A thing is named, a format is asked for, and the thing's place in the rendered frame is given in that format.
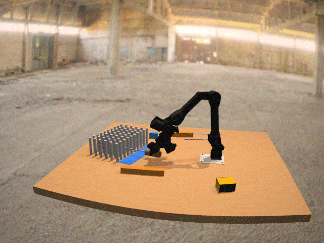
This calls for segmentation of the orange-brown long flat bar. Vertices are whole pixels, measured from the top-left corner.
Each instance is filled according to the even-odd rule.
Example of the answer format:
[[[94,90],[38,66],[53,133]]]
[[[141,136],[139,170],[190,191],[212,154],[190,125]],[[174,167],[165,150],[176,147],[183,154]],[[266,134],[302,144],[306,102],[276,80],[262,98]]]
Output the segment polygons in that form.
[[[179,133],[174,132],[172,137],[189,137],[189,138],[193,138],[193,132],[179,132]]]
[[[147,176],[162,176],[164,177],[165,169],[162,168],[144,168],[136,166],[121,166],[121,173],[124,174],[137,174]]]

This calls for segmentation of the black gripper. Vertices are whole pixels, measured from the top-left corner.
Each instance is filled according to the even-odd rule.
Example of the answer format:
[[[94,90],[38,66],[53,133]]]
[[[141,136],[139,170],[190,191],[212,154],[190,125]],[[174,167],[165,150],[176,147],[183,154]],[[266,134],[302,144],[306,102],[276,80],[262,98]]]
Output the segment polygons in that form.
[[[149,151],[149,155],[151,156],[152,154],[154,153],[157,153],[160,151],[160,149],[162,148],[161,145],[166,141],[169,141],[171,138],[167,138],[165,137],[162,132],[159,133],[159,136],[158,138],[155,139],[155,143],[154,142],[150,142],[148,145],[147,145],[147,148],[150,149]]]

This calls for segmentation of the blue flat strip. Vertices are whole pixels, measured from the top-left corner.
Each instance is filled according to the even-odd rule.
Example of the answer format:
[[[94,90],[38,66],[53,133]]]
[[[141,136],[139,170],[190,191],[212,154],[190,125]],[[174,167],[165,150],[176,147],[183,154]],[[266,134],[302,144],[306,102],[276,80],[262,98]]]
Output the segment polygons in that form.
[[[146,148],[147,148],[147,145],[145,147],[142,147],[140,150],[145,151]],[[119,161],[118,163],[132,165],[134,162],[136,162],[137,160],[139,160],[145,156],[143,151],[136,151],[133,154],[124,158],[123,160]]]

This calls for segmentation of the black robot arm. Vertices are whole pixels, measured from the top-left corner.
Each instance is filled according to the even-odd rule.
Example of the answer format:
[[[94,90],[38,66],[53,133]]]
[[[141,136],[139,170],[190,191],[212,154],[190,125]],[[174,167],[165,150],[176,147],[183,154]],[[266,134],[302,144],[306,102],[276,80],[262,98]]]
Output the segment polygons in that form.
[[[176,110],[169,117],[165,119],[161,119],[156,116],[150,124],[150,128],[153,128],[157,131],[162,131],[162,134],[171,138],[174,132],[179,133],[179,128],[175,127],[180,125],[185,119],[186,115],[190,110],[197,105],[201,100],[208,100],[211,109],[211,132],[208,134],[208,141],[212,146],[210,158],[212,160],[222,160],[222,151],[224,150],[224,146],[221,143],[221,136],[219,134],[219,105],[221,100],[220,93],[216,91],[209,92],[200,92],[198,91],[187,103]],[[175,126],[173,126],[175,125]],[[171,139],[169,141],[165,141],[161,147],[165,149],[166,153],[170,153],[174,151],[177,147],[176,143],[171,143]]]

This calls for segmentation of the small blue block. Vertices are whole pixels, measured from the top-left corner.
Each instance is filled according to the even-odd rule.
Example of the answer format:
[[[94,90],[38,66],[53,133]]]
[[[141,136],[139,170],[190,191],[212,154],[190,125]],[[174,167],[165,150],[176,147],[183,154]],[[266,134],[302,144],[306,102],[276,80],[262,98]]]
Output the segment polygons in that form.
[[[149,132],[149,138],[150,139],[158,138],[158,132]]]

